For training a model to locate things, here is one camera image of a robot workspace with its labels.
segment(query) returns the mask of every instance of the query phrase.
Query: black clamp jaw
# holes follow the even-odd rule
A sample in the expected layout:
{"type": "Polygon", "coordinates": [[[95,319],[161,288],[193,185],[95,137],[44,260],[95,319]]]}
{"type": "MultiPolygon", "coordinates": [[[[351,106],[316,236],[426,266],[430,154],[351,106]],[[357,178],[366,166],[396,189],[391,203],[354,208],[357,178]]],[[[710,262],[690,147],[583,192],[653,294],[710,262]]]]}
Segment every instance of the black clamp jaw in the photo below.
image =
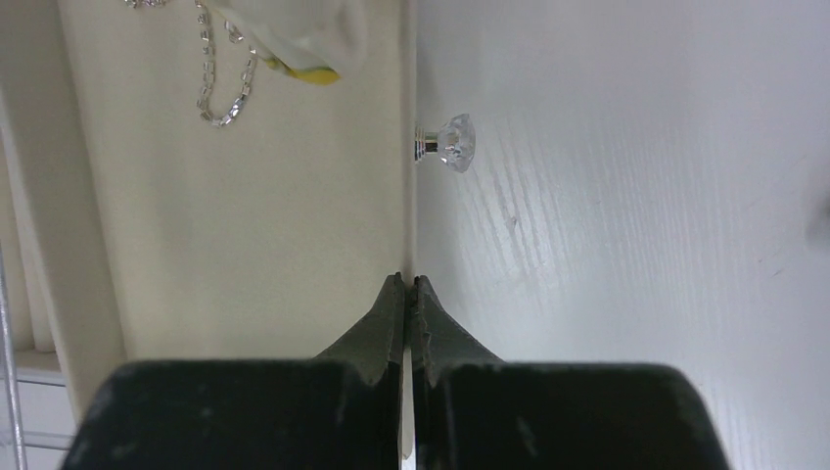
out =
{"type": "Polygon", "coordinates": [[[64,468],[398,468],[407,347],[419,469],[728,468],[675,369],[504,362],[399,274],[312,359],[122,366],[64,468]]]}

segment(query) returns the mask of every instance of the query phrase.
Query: silver chain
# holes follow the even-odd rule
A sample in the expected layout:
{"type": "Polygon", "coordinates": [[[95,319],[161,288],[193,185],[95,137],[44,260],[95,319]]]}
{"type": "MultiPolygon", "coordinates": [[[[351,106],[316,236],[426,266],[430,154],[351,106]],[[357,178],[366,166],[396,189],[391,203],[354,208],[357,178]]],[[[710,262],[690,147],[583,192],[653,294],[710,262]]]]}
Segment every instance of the silver chain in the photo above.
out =
{"type": "MultiPolygon", "coordinates": [[[[124,0],[130,8],[138,8],[140,5],[163,7],[167,1],[124,0]]],[[[216,117],[213,111],[210,110],[210,95],[213,94],[213,84],[216,79],[216,43],[213,41],[213,25],[210,21],[210,11],[208,8],[200,0],[195,0],[195,3],[196,8],[199,9],[197,22],[201,27],[199,37],[203,41],[202,54],[205,56],[205,61],[202,63],[202,89],[199,92],[199,100],[196,101],[196,106],[199,108],[202,120],[209,122],[213,127],[224,127],[239,116],[248,101],[248,97],[251,96],[251,82],[254,80],[254,71],[256,70],[258,58],[256,56],[256,50],[249,47],[248,62],[240,76],[242,79],[242,89],[239,92],[239,96],[236,97],[227,113],[222,117],[216,117]]],[[[244,39],[239,29],[230,22],[225,22],[225,29],[228,31],[228,40],[231,43],[238,44],[244,39]]]]}

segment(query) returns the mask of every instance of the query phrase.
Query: glass knob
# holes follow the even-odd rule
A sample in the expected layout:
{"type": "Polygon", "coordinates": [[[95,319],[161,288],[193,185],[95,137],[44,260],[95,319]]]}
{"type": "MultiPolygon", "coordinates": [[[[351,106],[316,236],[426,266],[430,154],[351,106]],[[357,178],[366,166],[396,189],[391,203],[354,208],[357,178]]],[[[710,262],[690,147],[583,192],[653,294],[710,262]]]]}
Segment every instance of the glass knob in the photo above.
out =
{"type": "Polygon", "coordinates": [[[476,129],[470,115],[459,115],[444,124],[438,132],[425,132],[415,126],[415,162],[427,155],[437,155],[451,169],[467,171],[476,155],[476,129]]]}

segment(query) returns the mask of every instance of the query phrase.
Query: white fabric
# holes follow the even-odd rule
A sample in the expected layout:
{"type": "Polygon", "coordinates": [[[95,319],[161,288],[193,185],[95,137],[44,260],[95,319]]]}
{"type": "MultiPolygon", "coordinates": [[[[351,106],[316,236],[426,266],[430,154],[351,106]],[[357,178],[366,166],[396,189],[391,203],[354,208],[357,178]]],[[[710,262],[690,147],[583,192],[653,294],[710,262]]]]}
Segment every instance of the white fabric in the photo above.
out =
{"type": "Polygon", "coordinates": [[[354,74],[366,60],[363,0],[207,0],[257,46],[295,70],[354,74]]]}

